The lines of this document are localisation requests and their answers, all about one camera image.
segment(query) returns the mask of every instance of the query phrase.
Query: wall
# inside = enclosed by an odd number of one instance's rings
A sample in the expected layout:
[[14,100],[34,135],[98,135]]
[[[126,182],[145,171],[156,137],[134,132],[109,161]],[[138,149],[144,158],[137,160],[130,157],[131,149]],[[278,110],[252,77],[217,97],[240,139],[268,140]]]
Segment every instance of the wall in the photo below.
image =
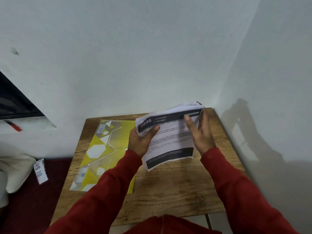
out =
[[269,203],[312,229],[312,1],[261,0],[216,111]]
[[0,0],[0,71],[57,127],[0,153],[72,156],[86,118],[213,106],[259,1]]

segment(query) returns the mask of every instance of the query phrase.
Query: person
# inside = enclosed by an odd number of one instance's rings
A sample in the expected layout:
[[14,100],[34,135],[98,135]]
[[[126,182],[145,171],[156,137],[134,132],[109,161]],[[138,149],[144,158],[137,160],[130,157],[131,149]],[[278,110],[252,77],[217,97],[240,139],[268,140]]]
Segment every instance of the person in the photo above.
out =
[[[258,188],[234,168],[216,147],[203,111],[198,128],[184,116],[201,162],[210,173],[216,192],[224,204],[233,233],[297,233],[282,214],[272,208]],[[144,137],[136,129],[130,131],[128,150],[117,165],[107,170],[98,183],[79,199],[68,213],[59,218],[45,234],[109,233],[127,194],[131,179],[142,165],[150,141],[160,126]],[[125,232],[131,233],[220,233],[191,223],[185,219],[163,215],[150,217]]]

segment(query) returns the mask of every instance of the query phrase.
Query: red sleeve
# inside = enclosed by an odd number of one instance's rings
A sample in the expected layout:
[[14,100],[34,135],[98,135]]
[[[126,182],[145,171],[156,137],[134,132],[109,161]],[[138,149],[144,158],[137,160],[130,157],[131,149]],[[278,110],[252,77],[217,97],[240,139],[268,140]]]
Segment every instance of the red sleeve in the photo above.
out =
[[107,170],[98,183],[64,217],[53,223],[45,234],[108,233],[121,209],[130,181],[141,165],[141,158],[127,150],[117,165]]
[[214,181],[233,233],[297,233],[259,189],[225,159],[219,148],[207,151],[201,162]]

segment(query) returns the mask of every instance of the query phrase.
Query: wooden table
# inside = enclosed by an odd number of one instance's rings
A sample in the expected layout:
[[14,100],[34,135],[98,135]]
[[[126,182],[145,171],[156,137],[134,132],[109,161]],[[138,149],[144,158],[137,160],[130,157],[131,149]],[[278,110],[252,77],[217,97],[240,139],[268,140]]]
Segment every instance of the wooden table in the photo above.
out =
[[[206,110],[216,145],[226,159],[246,175],[244,167],[221,127],[217,114],[211,108]],[[100,120],[135,120],[141,116],[143,114],[91,118],[85,121],[51,224],[64,216],[85,194],[85,192],[69,189]],[[193,159],[167,162],[150,172],[141,166],[135,177],[133,194],[126,195],[123,206],[112,225],[138,223],[150,216],[163,214],[183,217],[225,211],[214,188],[213,180],[200,162],[200,158],[197,151]]]

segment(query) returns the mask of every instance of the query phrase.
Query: red jacket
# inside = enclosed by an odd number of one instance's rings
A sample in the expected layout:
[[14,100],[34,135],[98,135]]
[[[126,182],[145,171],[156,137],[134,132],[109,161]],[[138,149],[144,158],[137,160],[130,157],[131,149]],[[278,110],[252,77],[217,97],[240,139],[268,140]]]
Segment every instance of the red jacket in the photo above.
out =
[[[206,152],[201,162],[210,173],[226,209],[233,233],[297,233],[282,214],[272,208],[258,188],[234,168],[219,148]],[[142,165],[127,150],[117,165],[107,170],[97,185],[78,200],[45,234],[108,233],[123,204],[130,181]],[[163,215],[150,217],[126,233],[220,233],[185,219]]]

